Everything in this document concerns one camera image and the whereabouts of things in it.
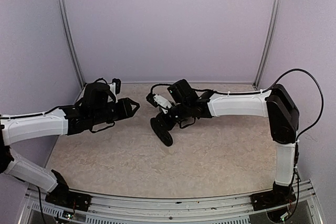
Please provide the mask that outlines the black oval glasses case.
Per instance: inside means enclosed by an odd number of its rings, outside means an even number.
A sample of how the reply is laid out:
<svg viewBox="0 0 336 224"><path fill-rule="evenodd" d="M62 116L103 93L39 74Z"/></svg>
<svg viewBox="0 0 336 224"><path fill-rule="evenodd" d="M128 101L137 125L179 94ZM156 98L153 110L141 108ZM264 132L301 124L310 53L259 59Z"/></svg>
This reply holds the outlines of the black oval glasses case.
<svg viewBox="0 0 336 224"><path fill-rule="evenodd" d="M173 144L173 138L166 127L166 124L161 116L150 119L151 128L160 139L160 141L167 147Z"/></svg>

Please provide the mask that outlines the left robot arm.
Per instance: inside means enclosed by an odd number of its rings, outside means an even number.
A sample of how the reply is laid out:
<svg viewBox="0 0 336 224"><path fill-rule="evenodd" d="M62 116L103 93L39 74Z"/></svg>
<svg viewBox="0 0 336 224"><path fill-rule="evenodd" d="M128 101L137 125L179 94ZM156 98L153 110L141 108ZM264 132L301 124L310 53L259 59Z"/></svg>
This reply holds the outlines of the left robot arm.
<svg viewBox="0 0 336 224"><path fill-rule="evenodd" d="M10 146L45 136L76 135L84 131L95 133L94 126L106 124L111 128L117 121L133 117L140 108L130 98L119 99L121 82L87 84L78 100L71 105L57 106L45 112L1 116L1 173L31 183L52 194L66 206L73 201L73 193L55 170L47 170L22 157Z"/></svg>

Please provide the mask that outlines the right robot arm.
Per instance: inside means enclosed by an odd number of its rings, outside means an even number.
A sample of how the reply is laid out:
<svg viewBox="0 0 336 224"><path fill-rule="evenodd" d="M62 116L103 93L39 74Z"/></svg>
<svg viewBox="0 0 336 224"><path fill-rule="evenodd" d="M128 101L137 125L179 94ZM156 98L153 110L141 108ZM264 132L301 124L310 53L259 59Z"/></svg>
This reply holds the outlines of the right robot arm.
<svg viewBox="0 0 336 224"><path fill-rule="evenodd" d="M270 134L277 147L277 167L269 201L281 204L291 193L298 160L299 110L287 90L276 84L268 90L246 93L220 93L214 90L192 88L179 80L167 88L173 101L155 94L150 102L160 108L150 120L154 133L166 146L173 144L170 131L188 119L213 118L229 115L260 116L269 120Z"/></svg>

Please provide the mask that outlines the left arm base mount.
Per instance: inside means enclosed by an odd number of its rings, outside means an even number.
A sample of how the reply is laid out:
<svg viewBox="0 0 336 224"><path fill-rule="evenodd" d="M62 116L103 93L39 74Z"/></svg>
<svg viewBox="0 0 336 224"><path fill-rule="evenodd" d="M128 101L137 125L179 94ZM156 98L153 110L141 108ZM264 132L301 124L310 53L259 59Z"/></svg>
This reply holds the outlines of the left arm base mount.
<svg viewBox="0 0 336 224"><path fill-rule="evenodd" d="M92 196L90 196L89 194L78 193L70 190L65 179L59 172L53 169L51 170L51 172L56 177L57 185L55 189L47 193L45 201L55 204L57 206L87 212L89 209L89 204L91 203Z"/></svg>

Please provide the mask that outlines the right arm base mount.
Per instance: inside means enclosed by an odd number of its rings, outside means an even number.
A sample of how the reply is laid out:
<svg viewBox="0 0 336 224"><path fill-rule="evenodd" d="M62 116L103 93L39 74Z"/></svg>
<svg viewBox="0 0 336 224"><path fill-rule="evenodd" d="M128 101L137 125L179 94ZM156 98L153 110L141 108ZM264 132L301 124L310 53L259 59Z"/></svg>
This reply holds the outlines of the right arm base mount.
<svg viewBox="0 0 336 224"><path fill-rule="evenodd" d="M265 210L273 207L289 204L298 200L292 184L280 186L273 183L272 190L254 193L250 196L254 211Z"/></svg>

